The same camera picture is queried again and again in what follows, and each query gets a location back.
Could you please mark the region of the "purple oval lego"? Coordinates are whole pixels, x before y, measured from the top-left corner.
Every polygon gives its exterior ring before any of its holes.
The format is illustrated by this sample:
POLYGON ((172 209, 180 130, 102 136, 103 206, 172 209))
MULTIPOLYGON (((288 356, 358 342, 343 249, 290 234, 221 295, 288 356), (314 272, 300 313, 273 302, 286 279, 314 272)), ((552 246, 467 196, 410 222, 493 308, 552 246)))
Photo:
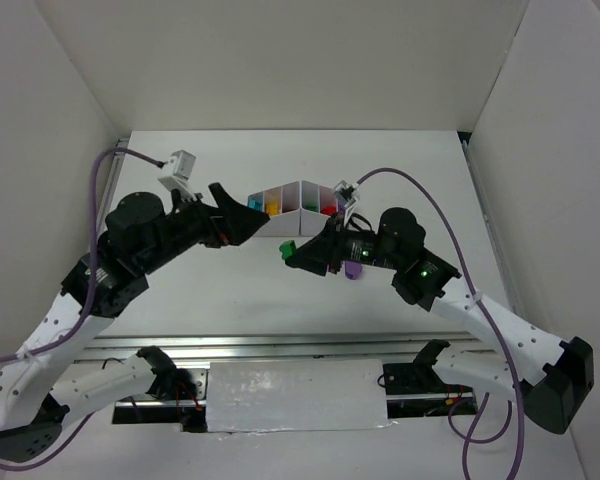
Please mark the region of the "purple oval lego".
POLYGON ((345 261, 345 276, 349 280, 357 280, 363 273, 363 266, 353 261, 345 261))

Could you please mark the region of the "green half of lego piece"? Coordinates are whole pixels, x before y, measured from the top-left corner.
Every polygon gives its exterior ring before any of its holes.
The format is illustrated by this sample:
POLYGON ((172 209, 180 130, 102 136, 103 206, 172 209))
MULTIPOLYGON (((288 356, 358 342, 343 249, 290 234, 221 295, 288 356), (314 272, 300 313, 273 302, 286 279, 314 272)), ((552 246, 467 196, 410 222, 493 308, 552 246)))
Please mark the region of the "green half of lego piece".
POLYGON ((296 253, 297 246, 294 240, 287 240, 280 244, 278 250, 281 258, 286 261, 296 253))

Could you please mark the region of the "yellow butterfly lego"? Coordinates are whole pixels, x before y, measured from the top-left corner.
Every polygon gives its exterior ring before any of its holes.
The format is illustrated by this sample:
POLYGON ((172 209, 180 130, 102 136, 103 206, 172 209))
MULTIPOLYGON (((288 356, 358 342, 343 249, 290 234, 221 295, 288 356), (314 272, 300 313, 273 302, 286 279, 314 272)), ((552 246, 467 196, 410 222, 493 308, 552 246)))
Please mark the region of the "yellow butterfly lego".
POLYGON ((281 204, 278 202, 267 202, 264 205, 265 213, 271 217, 277 216, 282 212, 281 204))

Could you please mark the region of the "red lego brick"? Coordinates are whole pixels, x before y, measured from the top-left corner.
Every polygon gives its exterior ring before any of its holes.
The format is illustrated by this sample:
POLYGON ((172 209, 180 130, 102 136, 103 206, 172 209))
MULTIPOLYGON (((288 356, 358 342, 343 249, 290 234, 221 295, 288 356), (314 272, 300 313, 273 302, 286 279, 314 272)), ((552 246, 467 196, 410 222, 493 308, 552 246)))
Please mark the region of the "red lego brick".
POLYGON ((332 205, 327 205, 324 206, 321 210, 320 213, 326 216, 331 216, 334 213, 338 212, 338 206, 336 204, 332 204, 332 205))

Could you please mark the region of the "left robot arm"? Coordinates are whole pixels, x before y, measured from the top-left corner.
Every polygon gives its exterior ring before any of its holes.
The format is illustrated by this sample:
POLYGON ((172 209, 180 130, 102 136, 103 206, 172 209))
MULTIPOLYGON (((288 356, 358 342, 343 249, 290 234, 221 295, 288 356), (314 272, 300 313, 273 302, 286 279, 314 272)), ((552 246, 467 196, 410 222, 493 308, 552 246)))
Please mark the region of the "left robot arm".
POLYGON ((60 378, 84 348, 149 287, 148 277, 195 245, 239 246, 269 217, 213 183, 213 205, 171 192, 172 208, 150 192, 124 197, 106 216, 94 253, 61 284, 39 326, 0 368, 0 460, 13 467, 45 452, 74 422, 136 395, 193 396, 196 386, 156 346, 83 377, 60 378))

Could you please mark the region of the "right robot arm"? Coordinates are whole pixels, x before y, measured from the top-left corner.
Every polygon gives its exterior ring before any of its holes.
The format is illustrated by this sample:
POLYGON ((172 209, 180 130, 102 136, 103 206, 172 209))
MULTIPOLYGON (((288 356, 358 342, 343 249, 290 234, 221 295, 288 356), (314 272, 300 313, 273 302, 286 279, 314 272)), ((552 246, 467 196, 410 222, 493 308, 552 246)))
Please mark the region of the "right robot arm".
POLYGON ((523 408, 536 425, 563 434, 594 385, 593 348, 562 339, 522 319, 469 286, 458 269, 429 251, 426 232, 407 209, 386 210, 377 230, 350 230, 341 214, 302 246, 280 250, 285 264, 316 275, 339 272, 346 261, 393 271, 403 301, 456 321, 499 354, 481 360, 447 341, 433 340, 418 363, 445 384, 471 386, 523 408))

